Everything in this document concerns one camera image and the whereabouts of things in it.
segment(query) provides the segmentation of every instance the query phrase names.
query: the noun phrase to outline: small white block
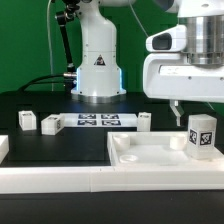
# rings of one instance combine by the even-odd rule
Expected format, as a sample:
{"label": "small white block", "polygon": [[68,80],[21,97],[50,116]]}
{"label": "small white block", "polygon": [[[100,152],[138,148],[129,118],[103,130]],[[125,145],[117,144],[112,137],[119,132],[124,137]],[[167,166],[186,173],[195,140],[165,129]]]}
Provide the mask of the small white block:
{"label": "small white block", "polygon": [[56,135],[65,127],[63,115],[52,114],[41,121],[41,131],[43,135]]}
{"label": "small white block", "polygon": [[9,152],[8,136],[0,135],[0,164]]}
{"label": "small white block", "polygon": [[19,111],[19,125],[23,131],[36,130],[36,116],[32,111]]}
{"label": "small white block", "polygon": [[195,159],[212,159],[217,119],[206,114],[189,116],[187,153]]}
{"label": "small white block", "polygon": [[151,130],[151,113],[139,113],[137,120],[137,131],[148,132]]}

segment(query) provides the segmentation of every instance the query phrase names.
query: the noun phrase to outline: white tray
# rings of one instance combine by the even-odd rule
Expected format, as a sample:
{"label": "white tray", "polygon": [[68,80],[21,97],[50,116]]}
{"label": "white tray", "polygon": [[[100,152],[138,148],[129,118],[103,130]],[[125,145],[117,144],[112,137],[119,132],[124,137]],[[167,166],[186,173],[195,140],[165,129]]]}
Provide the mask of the white tray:
{"label": "white tray", "polygon": [[[119,150],[116,148],[114,138],[124,134],[130,137],[130,148]],[[171,149],[170,139],[178,135],[186,139],[185,144],[181,149]],[[186,153],[186,142],[187,132],[110,132],[108,134],[108,150],[113,166],[172,166],[174,169],[187,170],[202,167],[206,167],[207,170],[214,169],[218,165],[224,166],[224,155],[218,149],[214,148],[211,159],[196,160]]]}

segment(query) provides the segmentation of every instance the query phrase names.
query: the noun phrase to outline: black panel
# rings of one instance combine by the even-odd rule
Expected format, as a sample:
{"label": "black panel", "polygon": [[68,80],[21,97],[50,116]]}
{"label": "black panel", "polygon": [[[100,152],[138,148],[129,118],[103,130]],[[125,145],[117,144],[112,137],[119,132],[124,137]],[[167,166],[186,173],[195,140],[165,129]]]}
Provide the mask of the black panel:
{"label": "black panel", "polygon": [[153,0],[153,1],[164,11],[170,9],[174,4],[174,0]]}
{"label": "black panel", "polygon": [[172,37],[169,33],[156,36],[152,40],[154,50],[170,50],[172,47]]}

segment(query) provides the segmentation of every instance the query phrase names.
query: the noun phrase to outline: black table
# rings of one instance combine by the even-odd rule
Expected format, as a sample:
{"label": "black table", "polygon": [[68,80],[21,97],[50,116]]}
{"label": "black table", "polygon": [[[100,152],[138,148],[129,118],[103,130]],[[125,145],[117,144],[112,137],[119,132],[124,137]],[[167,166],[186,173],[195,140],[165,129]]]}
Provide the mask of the black table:
{"label": "black table", "polygon": [[[185,102],[183,108],[183,126],[176,127],[176,117],[167,101],[150,100],[141,93],[128,94],[126,101],[107,105],[74,102],[62,92],[0,94],[0,134],[7,134],[10,139],[10,152],[1,167],[109,166],[107,132],[136,131],[136,128],[84,128],[81,131],[65,128],[54,137],[42,136],[40,121],[53,113],[137,115],[150,112],[152,131],[186,131],[189,115],[206,113],[218,119],[216,147],[224,152],[224,118],[203,103]],[[21,110],[32,110],[37,115],[36,131],[21,131],[18,125]],[[94,138],[88,143],[78,142],[93,133]],[[62,153],[56,146],[65,142],[73,145],[65,147],[67,150]],[[30,144],[36,146],[32,151]],[[223,223],[223,210],[223,190],[0,195],[2,223]]]}

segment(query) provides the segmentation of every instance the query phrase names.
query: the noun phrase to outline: green backdrop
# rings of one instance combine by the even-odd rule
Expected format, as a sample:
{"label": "green backdrop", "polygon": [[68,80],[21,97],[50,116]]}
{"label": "green backdrop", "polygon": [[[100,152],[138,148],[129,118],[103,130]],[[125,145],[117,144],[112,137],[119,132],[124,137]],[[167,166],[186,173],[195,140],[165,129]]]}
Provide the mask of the green backdrop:
{"label": "green backdrop", "polygon": [[[1,0],[0,2],[0,92],[17,90],[26,82],[50,74],[47,40],[48,0]],[[152,0],[137,0],[134,9],[149,35],[174,26],[177,17],[162,12]],[[54,73],[66,71],[66,61],[55,13],[64,4],[56,0],[51,5],[51,32]],[[146,36],[129,7],[101,8],[102,14],[117,27],[117,63],[123,70],[124,88],[142,91],[143,62],[148,52]],[[82,36],[78,19],[67,25],[75,65],[81,63]],[[35,86],[32,90],[51,90],[51,86]],[[215,109],[224,113],[221,104]]]}

